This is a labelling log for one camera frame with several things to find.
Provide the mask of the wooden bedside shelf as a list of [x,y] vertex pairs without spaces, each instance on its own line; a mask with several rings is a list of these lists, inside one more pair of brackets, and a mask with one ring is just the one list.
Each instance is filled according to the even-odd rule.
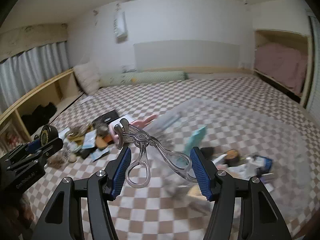
[[57,108],[56,113],[49,120],[52,123],[82,95],[83,92],[78,88],[74,70],[71,68],[32,89],[1,114],[1,132],[13,125],[25,141],[31,141],[41,129],[38,128],[36,132],[29,133],[22,120],[23,115],[31,114],[39,105],[46,106],[52,102]]

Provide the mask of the teal box in bin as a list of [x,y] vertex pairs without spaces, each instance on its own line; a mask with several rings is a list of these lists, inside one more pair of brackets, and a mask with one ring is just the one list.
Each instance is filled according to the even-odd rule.
[[199,147],[201,141],[206,136],[206,133],[206,126],[194,131],[191,137],[188,139],[187,144],[185,145],[184,153],[189,156],[193,147]]

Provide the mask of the black clothing on shelf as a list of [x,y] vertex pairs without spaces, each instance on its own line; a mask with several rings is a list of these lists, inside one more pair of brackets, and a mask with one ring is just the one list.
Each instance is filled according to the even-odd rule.
[[52,103],[46,106],[38,105],[31,114],[21,116],[21,119],[30,135],[34,134],[40,127],[49,124],[50,119],[57,112],[57,107]]

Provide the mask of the pink bunny phone stand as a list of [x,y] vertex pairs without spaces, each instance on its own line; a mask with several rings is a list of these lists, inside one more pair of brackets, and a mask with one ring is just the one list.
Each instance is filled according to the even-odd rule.
[[155,120],[157,117],[158,117],[158,115],[153,114],[151,116],[148,116],[146,119],[134,119],[131,115],[126,114],[126,115],[121,116],[121,117],[117,118],[116,120],[112,121],[108,125],[108,129],[109,129],[110,135],[111,135],[114,143],[117,144],[118,143],[118,136],[116,135],[116,132],[114,131],[114,127],[116,124],[120,124],[121,119],[123,119],[123,118],[126,119],[130,124],[132,124],[135,127],[144,128],[150,122]]

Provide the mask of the green bolster pillow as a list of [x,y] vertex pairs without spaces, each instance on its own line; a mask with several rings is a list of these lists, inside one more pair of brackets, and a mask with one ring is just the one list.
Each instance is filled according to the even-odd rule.
[[100,78],[100,87],[140,85],[144,83],[161,83],[172,81],[183,81],[189,79],[188,74],[183,71],[171,72],[127,72],[117,74],[106,74]]

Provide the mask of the clear plastic storage bin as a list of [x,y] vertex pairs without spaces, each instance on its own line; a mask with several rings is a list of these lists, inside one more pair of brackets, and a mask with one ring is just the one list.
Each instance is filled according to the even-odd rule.
[[310,166],[307,145],[292,126],[263,114],[220,102],[188,100],[160,116],[146,131],[172,151],[190,153],[212,147],[212,161],[234,177],[256,176],[266,186],[284,219],[304,222],[309,205]]

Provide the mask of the pink blanket in alcove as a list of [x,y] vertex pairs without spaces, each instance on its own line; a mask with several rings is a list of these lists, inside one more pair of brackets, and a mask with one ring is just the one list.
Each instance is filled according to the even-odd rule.
[[296,95],[303,89],[308,56],[295,48],[267,43],[255,51],[255,70],[275,79]]

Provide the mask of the blue face mask packet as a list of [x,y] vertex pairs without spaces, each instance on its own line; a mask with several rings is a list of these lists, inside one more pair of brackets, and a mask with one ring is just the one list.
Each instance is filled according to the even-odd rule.
[[82,149],[90,149],[95,147],[95,140],[97,136],[97,130],[90,131],[85,134]]

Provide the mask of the white fluffy pillow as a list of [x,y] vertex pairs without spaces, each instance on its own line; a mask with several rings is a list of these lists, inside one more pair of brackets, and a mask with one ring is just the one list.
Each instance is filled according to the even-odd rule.
[[93,95],[100,88],[99,71],[94,62],[79,64],[73,68],[74,75],[80,88],[87,94]]

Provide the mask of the grey curtain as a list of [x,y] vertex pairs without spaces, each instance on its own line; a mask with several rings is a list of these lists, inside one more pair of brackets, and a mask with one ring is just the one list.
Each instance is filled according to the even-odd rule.
[[70,68],[67,42],[24,51],[1,62],[1,112],[45,81]]

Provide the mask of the grey headboard panel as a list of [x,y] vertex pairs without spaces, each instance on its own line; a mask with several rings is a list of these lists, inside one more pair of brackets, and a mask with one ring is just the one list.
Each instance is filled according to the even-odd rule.
[[133,45],[138,70],[223,67],[236,68],[240,46],[202,40],[168,40]]

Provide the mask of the hanging white paper bag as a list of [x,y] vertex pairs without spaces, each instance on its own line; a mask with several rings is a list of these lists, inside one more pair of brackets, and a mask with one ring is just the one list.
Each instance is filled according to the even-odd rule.
[[118,11],[115,13],[113,26],[116,38],[127,37],[127,26],[124,11]]

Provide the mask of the black flat box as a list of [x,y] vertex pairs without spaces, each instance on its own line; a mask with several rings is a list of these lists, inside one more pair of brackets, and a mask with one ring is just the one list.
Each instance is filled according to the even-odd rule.
[[112,110],[94,119],[92,125],[97,129],[100,126],[108,126],[111,122],[117,120],[118,118],[119,114],[117,113],[117,111]]

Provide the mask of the metal eyelash curler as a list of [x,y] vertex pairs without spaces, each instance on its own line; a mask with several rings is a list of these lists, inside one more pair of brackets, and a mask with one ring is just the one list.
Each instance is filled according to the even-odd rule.
[[[126,182],[136,189],[148,186],[151,179],[151,168],[148,159],[148,147],[152,147],[160,154],[168,167],[181,178],[188,182],[196,183],[197,180],[191,175],[192,161],[189,156],[182,152],[167,150],[158,139],[149,135],[141,128],[135,127],[125,118],[114,126],[114,131],[118,136],[118,149],[122,149],[125,144],[134,144],[139,148],[139,155],[125,171]],[[143,182],[137,183],[132,181],[131,172],[134,168],[143,167],[146,171],[146,178]]]

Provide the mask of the wall power socket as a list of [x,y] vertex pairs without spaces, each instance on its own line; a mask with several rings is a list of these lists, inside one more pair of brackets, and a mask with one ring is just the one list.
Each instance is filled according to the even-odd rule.
[[135,72],[136,67],[133,64],[127,64],[122,66],[122,72],[128,73],[128,72]]

